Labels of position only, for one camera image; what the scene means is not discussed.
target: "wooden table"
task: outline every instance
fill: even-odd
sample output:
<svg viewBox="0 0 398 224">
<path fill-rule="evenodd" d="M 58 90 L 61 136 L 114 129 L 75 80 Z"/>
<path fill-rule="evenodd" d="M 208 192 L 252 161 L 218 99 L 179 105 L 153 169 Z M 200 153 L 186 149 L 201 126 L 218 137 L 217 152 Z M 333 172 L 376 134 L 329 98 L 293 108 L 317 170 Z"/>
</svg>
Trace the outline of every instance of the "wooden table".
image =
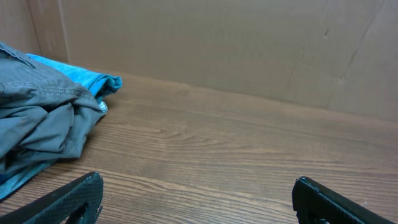
<svg viewBox="0 0 398 224">
<path fill-rule="evenodd" d="M 121 74 L 80 159 L 0 203 L 11 212 L 91 171 L 98 223 L 297 223 L 309 176 L 398 222 L 398 124 Z"/>
</svg>

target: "pile of clothes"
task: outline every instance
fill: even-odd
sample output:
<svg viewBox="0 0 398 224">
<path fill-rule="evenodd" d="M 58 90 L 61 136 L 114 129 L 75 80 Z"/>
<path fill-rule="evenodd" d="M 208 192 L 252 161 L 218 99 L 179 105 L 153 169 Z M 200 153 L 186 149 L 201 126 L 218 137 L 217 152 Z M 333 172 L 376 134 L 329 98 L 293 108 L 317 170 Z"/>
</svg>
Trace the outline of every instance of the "pile of clothes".
<svg viewBox="0 0 398 224">
<path fill-rule="evenodd" d="M 79 158 L 122 80 L 0 42 L 0 200 L 59 158 Z"/>
</svg>

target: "black object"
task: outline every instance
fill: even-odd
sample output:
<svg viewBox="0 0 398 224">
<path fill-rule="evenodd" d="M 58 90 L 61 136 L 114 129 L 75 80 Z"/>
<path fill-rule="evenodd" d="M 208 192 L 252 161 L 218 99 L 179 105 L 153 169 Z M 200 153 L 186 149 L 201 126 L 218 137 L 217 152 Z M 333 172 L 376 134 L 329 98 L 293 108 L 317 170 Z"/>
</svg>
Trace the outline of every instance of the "black object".
<svg viewBox="0 0 398 224">
<path fill-rule="evenodd" d="M 90 172 L 34 202 L 0 217 L 0 223 L 93 224 L 102 207 L 104 182 Z"/>
<path fill-rule="evenodd" d="M 300 224 L 393 223 L 308 177 L 296 180 L 292 199 Z"/>
</svg>

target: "wall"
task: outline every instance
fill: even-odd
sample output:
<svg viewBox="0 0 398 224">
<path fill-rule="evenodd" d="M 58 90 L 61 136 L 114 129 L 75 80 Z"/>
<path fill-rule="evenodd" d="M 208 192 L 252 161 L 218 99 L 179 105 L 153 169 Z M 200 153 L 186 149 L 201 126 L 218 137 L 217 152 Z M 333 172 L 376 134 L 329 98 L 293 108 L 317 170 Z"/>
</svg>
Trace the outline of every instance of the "wall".
<svg viewBox="0 0 398 224">
<path fill-rule="evenodd" d="M 397 0 L 58 3 L 71 63 L 398 122 Z"/>
<path fill-rule="evenodd" d="M 0 41 L 24 52 L 40 54 L 26 0 L 0 1 Z"/>
</svg>

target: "denim fabric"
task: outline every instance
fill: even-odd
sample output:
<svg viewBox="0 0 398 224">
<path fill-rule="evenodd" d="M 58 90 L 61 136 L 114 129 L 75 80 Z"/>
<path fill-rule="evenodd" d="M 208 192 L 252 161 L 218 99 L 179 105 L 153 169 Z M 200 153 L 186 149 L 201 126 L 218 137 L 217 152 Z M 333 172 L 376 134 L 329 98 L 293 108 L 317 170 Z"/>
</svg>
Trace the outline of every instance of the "denim fabric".
<svg viewBox="0 0 398 224">
<path fill-rule="evenodd" d="M 116 93 L 116 91 L 122 86 L 122 80 L 120 77 L 93 72 L 85 68 L 56 62 L 54 60 L 43 58 L 34 54 L 27 55 L 38 62 L 55 68 L 59 72 L 62 72 L 67 77 L 72 79 L 74 82 L 80 83 L 89 89 L 89 91 L 95 96 L 104 113 L 106 113 L 108 109 L 105 103 L 102 101 L 103 98 L 106 95 Z"/>
<path fill-rule="evenodd" d="M 103 115 L 79 83 L 0 42 L 0 199 L 58 158 L 77 158 Z"/>
</svg>

